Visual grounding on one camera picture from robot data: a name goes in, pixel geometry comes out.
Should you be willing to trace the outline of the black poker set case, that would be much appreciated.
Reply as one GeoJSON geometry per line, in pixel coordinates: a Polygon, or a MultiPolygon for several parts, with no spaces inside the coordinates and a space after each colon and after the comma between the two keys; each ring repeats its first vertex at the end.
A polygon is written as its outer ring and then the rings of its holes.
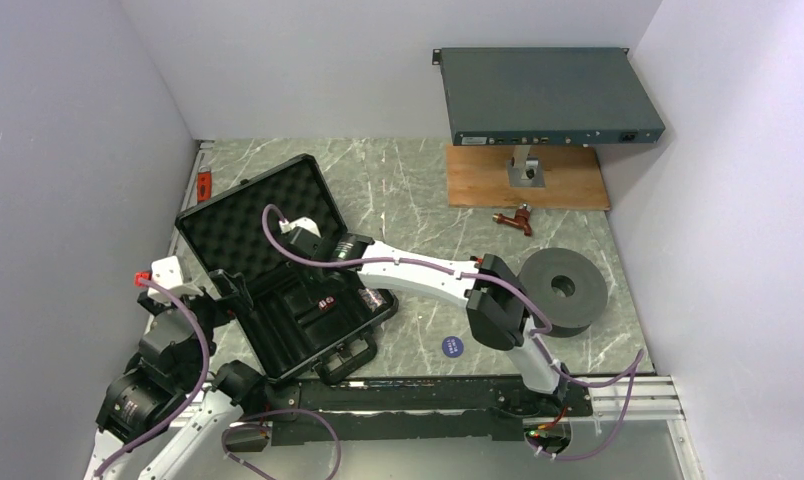
{"type": "Polygon", "coordinates": [[[248,318],[237,318],[260,367],[272,382],[312,370],[329,385],[371,362],[378,353],[374,329],[398,310],[396,296],[380,292],[386,304],[371,312],[357,275],[329,270],[331,280],[310,282],[304,265],[289,260],[267,240],[287,240],[278,221],[308,217],[323,240],[316,259],[328,257],[348,227],[316,159],[300,154],[242,181],[176,218],[178,232],[205,272],[243,273],[254,302],[248,318]],[[322,311],[321,302],[336,305],[322,311]]]}

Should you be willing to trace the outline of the blue dealer button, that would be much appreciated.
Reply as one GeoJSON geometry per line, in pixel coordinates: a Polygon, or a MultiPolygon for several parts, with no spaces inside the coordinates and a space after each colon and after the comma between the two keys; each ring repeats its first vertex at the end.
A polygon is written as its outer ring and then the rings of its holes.
{"type": "Polygon", "coordinates": [[[448,358],[458,358],[464,352],[464,344],[457,336],[447,336],[441,342],[441,350],[448,358]]]}

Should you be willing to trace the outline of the blue tan poker chip stack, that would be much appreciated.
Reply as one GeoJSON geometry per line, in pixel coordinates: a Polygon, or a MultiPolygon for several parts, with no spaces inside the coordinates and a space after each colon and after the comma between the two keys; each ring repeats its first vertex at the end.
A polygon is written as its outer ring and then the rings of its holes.
{"type": "Polygon", "coordinates": [[[371,312],[376,312],[384,307],[386,304],[383,295],[374,289],[364,288],[359,291],[359,294],[365,303],[366,307],[371,312]]]}

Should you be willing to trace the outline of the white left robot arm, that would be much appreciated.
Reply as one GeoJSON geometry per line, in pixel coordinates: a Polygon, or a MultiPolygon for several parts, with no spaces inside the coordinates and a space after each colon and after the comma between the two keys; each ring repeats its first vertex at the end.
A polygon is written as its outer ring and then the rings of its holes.
{"type": "Polygon", "coordinates": [[[239,360],[210,369],[215,328],[253,310],[243,274],[218,269],[210,278],[218,299],[176,267],[136,274],[153,321],[106,389],[86,478],[131,479],[132,465],[149,457],[139,478],[170,479],[206,439],[268,406],[270,385],[257,370],[239,360]]]}

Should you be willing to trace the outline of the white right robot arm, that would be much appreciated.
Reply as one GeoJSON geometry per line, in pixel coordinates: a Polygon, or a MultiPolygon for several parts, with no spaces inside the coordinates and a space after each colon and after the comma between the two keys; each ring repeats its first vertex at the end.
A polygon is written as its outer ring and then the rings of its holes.
{"type": "Polygon", "coordinates": [[[354,235],[341,240],[330,256],[314,260],[307,253],[319,237],[303,227],[285,231],[286,246],[270,232],[265,236],[294,262],[349,270],[367,288],[404,291],[460,308],[474,339],[507,355],[529,390],[535,411],[552,415],[566,404],[567,371],[541,340],[552,330],[552,323],[501,258],[486,254],[466,261],[438,259],[354,235]]]}

